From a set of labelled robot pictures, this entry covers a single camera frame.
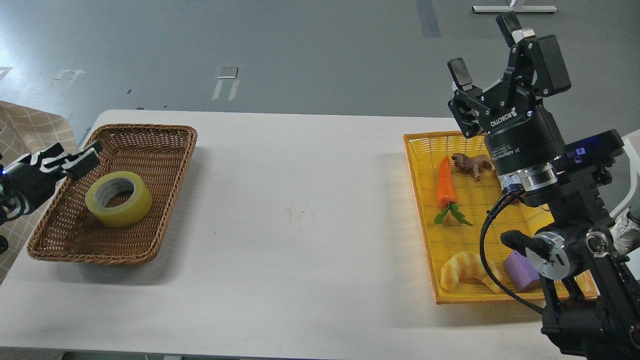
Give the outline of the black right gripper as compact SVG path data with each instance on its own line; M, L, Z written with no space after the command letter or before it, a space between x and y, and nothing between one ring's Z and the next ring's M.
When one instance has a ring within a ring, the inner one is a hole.
M447 62L454 96L448 107L467 139L486 133L485 146L500 184L528 193L559 184L555 160L565 149L557 123L541 99L568 91L572 83L555 35L539 37L522 27L514 11L496 23L510 48L502 80L483 91L462 57Z

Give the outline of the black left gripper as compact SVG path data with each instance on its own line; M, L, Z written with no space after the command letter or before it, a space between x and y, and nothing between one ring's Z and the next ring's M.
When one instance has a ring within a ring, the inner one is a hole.
M55 193L56 178L74 182L101 164L103 146L92 141L78 153L67 153L60 142L32 155L22 155L1 169L1 222L30 215Z

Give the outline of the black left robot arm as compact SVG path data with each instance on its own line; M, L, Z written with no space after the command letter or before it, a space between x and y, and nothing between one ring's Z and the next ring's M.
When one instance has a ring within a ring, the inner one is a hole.
M100 165L103 146L92 141L83 150L68 153L60 142L36 153L25 153L9 166L1 167L0 223L6 224L32 214L57 188L57 182L84 178Z

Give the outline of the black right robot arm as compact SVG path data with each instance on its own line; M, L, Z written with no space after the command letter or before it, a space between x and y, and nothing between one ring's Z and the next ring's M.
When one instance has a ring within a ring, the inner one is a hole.
M557 38L535 35L513 11L498 14L496 23L509 61L494 85L474 85L462 58L447 64L455 84L448 107L462 134L484 135L496 173L517 175L522 184L489 210L481 237L515 199L547 205L553 223L534 235L510 230L500 236L539 274L545 306L527 306L541 315L542 334L563 354L637 360L639 283L629 258L614 246L615 221L598 190L611 182L608 167L623 152L622 138L611 129L566 144L543 104L571 87Z

